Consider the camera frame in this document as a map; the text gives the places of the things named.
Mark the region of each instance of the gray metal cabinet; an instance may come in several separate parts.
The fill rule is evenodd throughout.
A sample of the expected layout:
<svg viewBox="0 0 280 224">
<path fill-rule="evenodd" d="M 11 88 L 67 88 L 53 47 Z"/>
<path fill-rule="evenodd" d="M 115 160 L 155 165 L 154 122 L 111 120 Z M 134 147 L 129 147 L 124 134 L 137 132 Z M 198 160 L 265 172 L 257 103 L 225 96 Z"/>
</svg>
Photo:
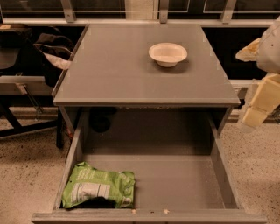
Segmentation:
<svg viewBox="0 0 280 224">
<path fill-rule="evenodd" d="M 148 54 L 182 45 L 187 60 L 162 68 Z M 197 24 L 91 24 L 54 103 L 69 126 L 81 109 L 51 213 L 34 223 L 265 223 L 247 214 L 219 134 L 239 99 Z M 92 107 L 114 107 L 110 127 L 89 123 Z M 134 209 L 60 208 L 76 163 L 136 175 Z"/>
</svg>

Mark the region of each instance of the open drawer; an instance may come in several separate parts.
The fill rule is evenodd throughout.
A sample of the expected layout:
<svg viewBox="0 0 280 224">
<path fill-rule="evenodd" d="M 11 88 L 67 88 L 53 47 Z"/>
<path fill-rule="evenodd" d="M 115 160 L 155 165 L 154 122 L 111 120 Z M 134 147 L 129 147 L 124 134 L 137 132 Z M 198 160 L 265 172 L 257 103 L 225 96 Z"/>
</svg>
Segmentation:
<svg viewBox="0 0 280 224">
<path fill-rule="evenodd" d="M 34 223 L 266 223 L 238 200 L 217 129 L 207 108 L 118 108 L 98 133 L 84 108 L 54 209 Z M 134 209 L 60 207 L 74 165 L 135 173 Z"/>
</svg>

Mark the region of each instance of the plastic bag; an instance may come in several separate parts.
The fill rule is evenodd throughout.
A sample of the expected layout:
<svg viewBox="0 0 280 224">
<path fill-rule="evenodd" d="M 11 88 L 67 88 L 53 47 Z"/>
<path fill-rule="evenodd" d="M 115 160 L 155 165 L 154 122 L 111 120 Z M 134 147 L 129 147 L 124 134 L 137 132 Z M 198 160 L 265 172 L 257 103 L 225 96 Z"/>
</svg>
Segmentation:
<svg viewBox="0 0 280 224">
<path fill-rule="evenodd" d="M 104 198 L 115 202 L 115 208 L 132 207 L 134 173 L 131 171 L 100 171 L 86 162 L 77 164 L 62 194 L 64 208 Z"/>
<path fill-rule="evenodd" d="M 242 48 L 235 57 L 238 60 L 247 62 L 247 61 L 256 61 L 257 50 L 259 48 L 260 38 L 255 39 L 252 43 Z"/>
</svg>

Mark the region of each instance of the white bowl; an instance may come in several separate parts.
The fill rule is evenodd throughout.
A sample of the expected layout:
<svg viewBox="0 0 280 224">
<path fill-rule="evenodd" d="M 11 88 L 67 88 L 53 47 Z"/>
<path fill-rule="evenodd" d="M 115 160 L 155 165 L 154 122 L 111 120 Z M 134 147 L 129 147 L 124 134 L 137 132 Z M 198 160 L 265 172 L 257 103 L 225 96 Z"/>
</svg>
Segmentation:
<svg viewBox="0 0 280 224">
<path fill-rule="evenodd" d="M 181 45 L 161 43 L 153 45 L 149 50 L 149 55 L 161 67 L 175 67 L 178 62 L 186 59 L 187 52 Z"/>
</svg>

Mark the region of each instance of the terrazzo floor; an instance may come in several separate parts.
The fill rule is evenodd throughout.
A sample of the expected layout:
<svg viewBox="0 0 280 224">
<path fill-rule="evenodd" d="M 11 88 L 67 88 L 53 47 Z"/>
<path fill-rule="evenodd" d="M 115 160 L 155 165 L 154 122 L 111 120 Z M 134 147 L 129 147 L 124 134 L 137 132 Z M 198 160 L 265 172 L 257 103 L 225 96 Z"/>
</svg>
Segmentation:
<svg viewBox="0 0 280 224">
<path fill-rule="evenodd" d="M 9 128 L 3 117 L 0 127 Z M 245 134 L 228 122 L 220 138 L 245 210 L 280 223 L 280 125 L 266 122 Z M 0 138 L 0 223 L 30 224 L 33 213 L 52 211 L 70 142 L 65 137 L 58 149 L 55 139 L 55 128 Z"/>
</svg>

